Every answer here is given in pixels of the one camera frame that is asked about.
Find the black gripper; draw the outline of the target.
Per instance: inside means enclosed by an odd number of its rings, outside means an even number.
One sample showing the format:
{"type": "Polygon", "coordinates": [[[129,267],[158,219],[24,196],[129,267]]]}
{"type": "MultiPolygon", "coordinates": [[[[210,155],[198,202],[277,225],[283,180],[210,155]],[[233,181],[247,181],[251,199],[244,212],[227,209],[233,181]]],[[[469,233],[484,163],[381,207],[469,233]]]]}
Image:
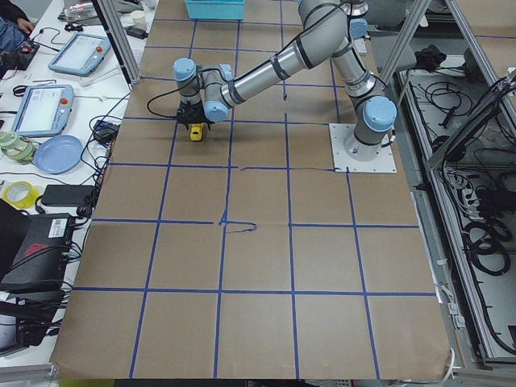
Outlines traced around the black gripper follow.
{"type": "Polygon", "coordinates": [[[177,108],[176,120],[183,124],[185,129],[190,129],[191,124],[204,123],[208,131],[213,124],[205,115],[202,102],[180,102],[177,108]]]}

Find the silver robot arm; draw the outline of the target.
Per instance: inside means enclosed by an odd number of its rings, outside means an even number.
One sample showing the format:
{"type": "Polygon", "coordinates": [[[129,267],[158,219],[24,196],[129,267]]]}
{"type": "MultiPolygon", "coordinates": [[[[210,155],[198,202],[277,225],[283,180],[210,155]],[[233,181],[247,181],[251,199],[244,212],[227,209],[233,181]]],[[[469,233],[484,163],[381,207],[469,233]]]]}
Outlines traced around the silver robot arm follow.
{"type": "Polygon", "coordinates": [[[300,1],[303,30],[280,51],[237,78],[221,65],[198,66],[190,58],[173,64],[180,94],[176,120],[185,125],[213,124],[227,119],[231,108],[303,69],[331,60],[343,78],[357,124],[344,141],[346,153],[358,161],[377,157],[397,117],[380,79],[363,63],[353,44],[352,22],[366,15],[365,1],[300,1]]]}

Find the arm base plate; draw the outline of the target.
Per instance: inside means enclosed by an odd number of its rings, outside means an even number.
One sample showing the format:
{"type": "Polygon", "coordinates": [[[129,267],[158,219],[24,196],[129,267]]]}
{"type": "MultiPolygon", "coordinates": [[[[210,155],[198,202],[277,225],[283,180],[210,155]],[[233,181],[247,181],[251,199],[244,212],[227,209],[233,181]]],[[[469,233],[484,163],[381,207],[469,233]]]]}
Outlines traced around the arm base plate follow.
{"type": "Polygon", "coordinates": [[[396,173],[389,136],[380,144],[368,146],[354,136],[355,124],[330,123],[334,170],[341,173],[396,173]]]}

